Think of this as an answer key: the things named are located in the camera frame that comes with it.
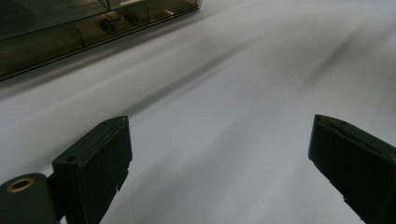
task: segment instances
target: black plastic part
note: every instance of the black plastic part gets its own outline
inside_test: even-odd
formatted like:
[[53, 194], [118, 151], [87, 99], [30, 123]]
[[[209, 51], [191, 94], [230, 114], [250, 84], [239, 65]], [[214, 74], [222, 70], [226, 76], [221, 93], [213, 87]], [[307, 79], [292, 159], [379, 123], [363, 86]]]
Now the black plastic part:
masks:
[[21, 175], [0, 187], [0, 223], [59, 223], [44, 175]]
[[53, 201], [53, 207], [55, 209], [55, 214], [58, 220], [61, 220], [64, 217], [64, 193], [62, 192], [62, 188], [60, 188], [57, 179], [55, 178], [55, 174], [50, 175], [47, 178], [49, 184], [49, 191]]
[[113, 24], [113, 22], [104, 19], [100, 23], [100, 28], [105, 31], [108, 35], [114, 35], [117, 31], [116, 25]]
[[125, 14], [124, 19], [127, 20], [132, 26], [137, 26], [140, 22], [139, 18], [132, 12]]
[[346, 123], [316, 115], [309, 159], [370, 224], [396, 223], [396, 148]]
[[120, 190], [132, 160], [127, 117], [102, 122], [53, 162], [68, 223], [96, 224]]

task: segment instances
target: white surface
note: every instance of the white surface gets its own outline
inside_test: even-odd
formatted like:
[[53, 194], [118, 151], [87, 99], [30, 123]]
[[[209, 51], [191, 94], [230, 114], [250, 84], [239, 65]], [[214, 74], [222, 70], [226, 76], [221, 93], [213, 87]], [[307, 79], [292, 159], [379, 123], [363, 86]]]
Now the white surface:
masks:
[[362, 223], [307, 158], [315, 114], [396, 146], [396, 2], [204, 1], [0, 83], [0, 181], [104, 119], [131, 173], [102, 223]]

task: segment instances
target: glass case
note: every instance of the glass case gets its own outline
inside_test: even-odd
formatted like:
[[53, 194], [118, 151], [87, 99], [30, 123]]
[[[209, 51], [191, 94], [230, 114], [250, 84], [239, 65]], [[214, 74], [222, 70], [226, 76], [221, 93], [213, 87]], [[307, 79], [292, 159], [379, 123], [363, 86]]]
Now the glass case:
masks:
[[202, 0], [1, 0], [0, 80], [198, 9]]

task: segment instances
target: glass display cabinet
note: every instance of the glass display cabinet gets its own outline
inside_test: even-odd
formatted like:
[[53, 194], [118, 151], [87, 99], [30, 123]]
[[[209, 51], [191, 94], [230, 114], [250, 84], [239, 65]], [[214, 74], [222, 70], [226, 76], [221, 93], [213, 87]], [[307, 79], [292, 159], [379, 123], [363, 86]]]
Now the glass display cabinet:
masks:
[[198, 9], [202, 0], [2, 0], [0, 81]]

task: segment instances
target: white table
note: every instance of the white table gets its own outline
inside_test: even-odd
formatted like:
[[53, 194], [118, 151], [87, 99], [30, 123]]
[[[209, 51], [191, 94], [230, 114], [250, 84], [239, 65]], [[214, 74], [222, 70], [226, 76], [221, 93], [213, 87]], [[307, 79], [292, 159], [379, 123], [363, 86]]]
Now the white table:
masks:
[[395, 1], [206, 0], [0, 83], [0, 181], [128, 115], [134, 160], [102, 223], [354, 224], [307, 158], [315, 114], [396, 146]]

